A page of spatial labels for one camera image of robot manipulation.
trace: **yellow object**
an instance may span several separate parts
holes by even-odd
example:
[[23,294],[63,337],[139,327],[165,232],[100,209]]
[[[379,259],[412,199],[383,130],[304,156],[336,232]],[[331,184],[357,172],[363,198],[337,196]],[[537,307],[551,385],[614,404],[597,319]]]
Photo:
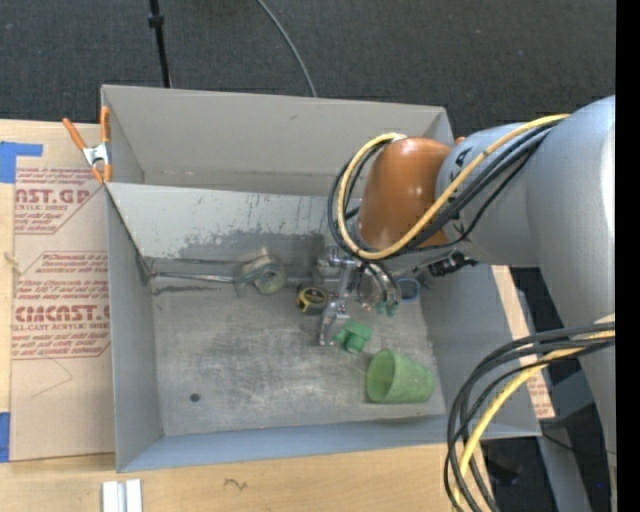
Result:
[[[599,333],[587,336],[586,339],[600,337],[600,336],[615,336],[615,331],[599,332]],[[520,371],[520,373],[515,375],[505,385],[505,387],[502,388],[502,390],[498,393],[498,395],[491,401],[491,403],[487,407],[487,410],[484,412],[484,414],[480,418],[480,421],[478,421],[475,428],[473,429],[471,436],[469,436],[469,440],[464,445],[464,450],[462,452],[462,456],[460,457],[460,474],[462,475],[463,478],[469,467],[469,461],[471,460],[471,456],[473,455],[474,450],[476,449],[476,447],[478,446],[478,443],[480,442],[480,437],[482,437],[482,434],[487,429],[489,422],[497,414],[497,412],[500,410],[502,405],[507,401],[507,399],[511,395],[513,395],[513,393],[524,382],[526,382],[527,379],[529,379],[529,377],[531,377],[534,373],[539,372],[543,368],[546,368],[547,366],[549,366],[552,360],[558,359],[560,357],[569,356],[571,354],[577,354],[579,352],[582,352],[583,350],[584,350],[583,347],[578,347],[578,348],[567,348],[567,349],[555,350],[553,352],[550,352],[549,354],[542,357],[541,359],[541,361],[548,361],[547,364],[535,366],[533,368],[526,368]],[[454,490],[453,495],[456,503],[459,504],[460,490],[456,488]]]
[[529,131],[533,128],[538,128],[540,126],[544,126],[547,124],[555,123],[561,119],[568,117],[569,114],[558,114],[554,116],[542,117],[540,119],[536,119],[535,121],[531,121],[529,123],[523,124],[518,128],[512,130],[500,137],[493,144],[490,144],[486,150],[476,156],[469,164],[460,172],[455,180],[453,180],[449,186],[445,189],[438,199],[431,205],[431,207],[425,212],[422,218],[397,242],[390,245],[386,249],[380,251],[365,251],[361,247],[359,247],[353,239],[349,236],[349,232],[347,230],[346,219],[344,216],[344,200],[346,197],[347,185],[349,183],[349,178],[353,173],[356,165],[360,161],[360,159],[364,156],[364,154],[371,149],[372,147],[380,144],[381,142],[386,142],[393,140],[397,137],[402,137],[401,135],[395,133],[388,133],[384,135],[380,135],[375,139],[367,142],[361,149],[356,153],[356,155],[351,159],[347,169],[340,180],[339,189],[338,189],[338,228],[340,230],[340,234],[344,239],[347,246],[354,252],[356,256],[360,256],[364,259],[368,260],[380,260],[386,258],[388,256],[392,256],[400,249],[405,247],[411,240],[413,240],[420,231],[422,231],[425,226],[432,221],[435,217],[438,210],[445,204],[445,202],[451,197],[451,195],[455,192],[455,190],[462,184],[462,182],[467,179],[467,177],[473,172],[473,170],[491,153],[493,153],[496,149],[503,146],[510,140],[514,139],[518,135],[523,134],[526,131]]

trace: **green plastic cup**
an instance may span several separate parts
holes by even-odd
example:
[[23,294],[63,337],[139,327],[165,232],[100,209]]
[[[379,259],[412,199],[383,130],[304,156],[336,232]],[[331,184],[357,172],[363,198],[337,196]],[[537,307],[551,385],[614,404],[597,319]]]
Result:
[[367,395],[372,402],[426,402],[433,393],[433,372],[413,359],[389,349],[378,352],[367,370]]

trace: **metal tool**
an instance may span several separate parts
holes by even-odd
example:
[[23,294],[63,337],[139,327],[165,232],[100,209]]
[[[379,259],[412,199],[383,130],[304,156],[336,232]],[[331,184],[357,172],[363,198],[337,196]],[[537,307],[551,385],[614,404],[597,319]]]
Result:
[[[102,107],[100,110],[101,142],[92,148],[85,144],[84,140],[80,136],[80,132],[78,132],[76,127],[68,118],[65,117],[62,120],[62,124],[68,130],[69,135],[71,135],[71,138],[78,149],[84,153],[84,157],[91,166],[91,172],[95,178],[100,183],[111,181],[113,169],[111,166],[111,129],[109,127],[109,109],[107,107]],[[97,165],[100,161],[104,163],[102,174],[100,174]]]
[[331,266],[341,267],[342,271],[340,273],[338,289],[333,293],[329,305],[322,314],[319,338],[320,345],[334,345],[334,336],[342,330],[347,320],[349,320],[346,299],[349,297],[349,283],[351,283],[353,271],[357,267],[357,263],[351,257],[340,257],[337,247],[329,248],[327,261]]

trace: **gray sheet metal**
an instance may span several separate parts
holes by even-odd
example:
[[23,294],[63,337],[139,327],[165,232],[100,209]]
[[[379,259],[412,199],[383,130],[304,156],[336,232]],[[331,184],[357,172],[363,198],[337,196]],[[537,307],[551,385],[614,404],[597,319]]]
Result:
[[162,427],[151,290],[138,271],[136,249],[110,199],[107,221],[116,465],[121,467],[160,439]]
[[[369,139],[396,131],[453,145],[442,107],[105,85],[147,184],[326,196]],[[138,181],[114,139],[115,181]]]

